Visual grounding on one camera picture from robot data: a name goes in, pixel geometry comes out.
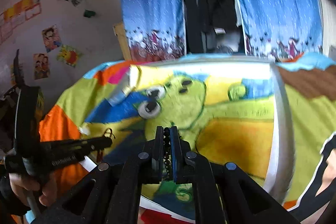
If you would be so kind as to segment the person's left hand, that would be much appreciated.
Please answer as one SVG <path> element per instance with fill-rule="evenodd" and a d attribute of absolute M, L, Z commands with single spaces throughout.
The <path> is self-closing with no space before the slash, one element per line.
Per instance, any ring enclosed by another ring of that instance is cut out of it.
<path fill-rule="evenodd" d="M 40 185 L 34 179 L 29 176 L 23 176 L 16 173 L 9 174 L 10 186 L 14 192 L 14 194 L 20 199 L 20 201 L 29 206 L 27 201 L 26 194 L 29 191 L 39 191 Z M 43 206 L 50 206 L 57 199 L 57 185 L 55 176 L 53 173 L 49 174 L 49 180 L 42 187 L 42 193 L 39 196 L 39 202 Z"/>

